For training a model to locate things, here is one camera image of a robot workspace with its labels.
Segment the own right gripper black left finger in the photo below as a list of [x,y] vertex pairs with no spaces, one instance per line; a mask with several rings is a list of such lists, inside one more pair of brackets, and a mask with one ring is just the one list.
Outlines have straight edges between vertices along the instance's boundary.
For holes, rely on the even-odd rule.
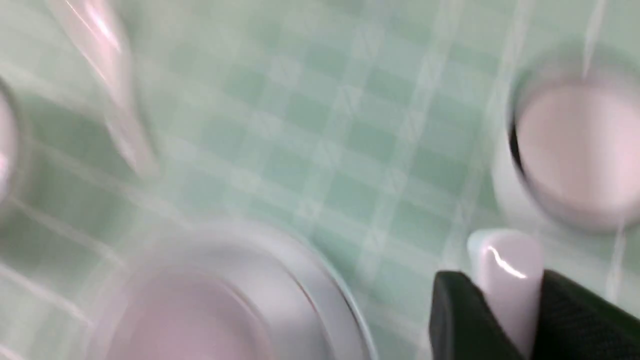
[[437,271],[429,339],[434,360],[523,360],[483,293],[461,271]]

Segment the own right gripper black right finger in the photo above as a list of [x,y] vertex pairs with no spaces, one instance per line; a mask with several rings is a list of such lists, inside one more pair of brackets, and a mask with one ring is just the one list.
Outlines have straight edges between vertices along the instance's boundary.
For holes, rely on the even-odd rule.
[[563,274],[547,269],[533,360],[638,360],[640,322]]

